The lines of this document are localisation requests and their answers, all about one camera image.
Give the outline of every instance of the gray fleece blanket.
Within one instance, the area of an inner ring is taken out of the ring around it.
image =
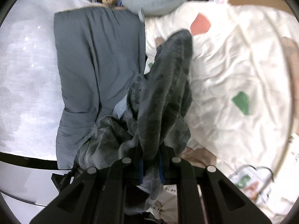
[[[78,151],[75,162],[82,172],[92,166],[109,167],[140,143],[147,166],[142,187],[149,197],[126,203],[126,214],[146,211],[162,191],[156,157],[160,144],[164,142],[179,155],[190,138],[183,117],[192,101],[187,79],[191,59],[190,32],[182,30],[172,35],[158,47],[150,73],[141,73],[130,86],[121,118],[101,118]]]
[[[56,13],[54,35],[65,108],[56,138],[59,169],[70,169],[95,122],[145,68],[145,30],[128,10],[87,7]]]

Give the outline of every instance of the white fabric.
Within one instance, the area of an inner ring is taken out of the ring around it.
[[[280,39],[299,42],[299,24],[294,16],[274,8],[187,2],[169,15],[146,19],[146,72],[156,54],[155,39],[190,30],[199,13],[211,28],[193,37],[193,101],[185,119],[195,141],[188,146],[208,149],[217,157],[219,170],[236,183],[240,176],[233,176],[240,167],[256,168],[247,169],[249,184],[263,192],[254,196],[248,191],[247,196],[276,223],[299,195],[296,184],[290,185],[288,193],[296,194],[288,203],[287,180],[280,177],[292,122],[290,75]],[[240,91],[249,96],[249,115],[232,102]],[[273,185],[272,177],[280,178],[280,184]]]
[[[0,151],[56,160],[64,107],[54,13],[87,0],[17,0],[0,27]]]
[[[164,185],[158,200],[147,210],[156,219],[165,222],[178,222],[177,189],[176,185]]]

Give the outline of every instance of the gray metal screw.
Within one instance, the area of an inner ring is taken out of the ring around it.
[[[213,165],[210,165],[207,167],[207,170],[210,172],[210,173],[215,173],[216,172],[216,167],[213,166]]]
[[[125,157],[125,158],[123,158],[122,162],[123,162],[123,164],[129,164],[132,162],[132,160],[129,157]]]
[[[180,163],[181,162],[181,158],[178,157],[178,156],[175,156],[175,157],[172,158],[172,162],[173,163]]]
[[[89,167],[87,169],[87,173],[89,173],[89,174],[94,174],[96,172],[97,172],[97,169],[95,167]]]

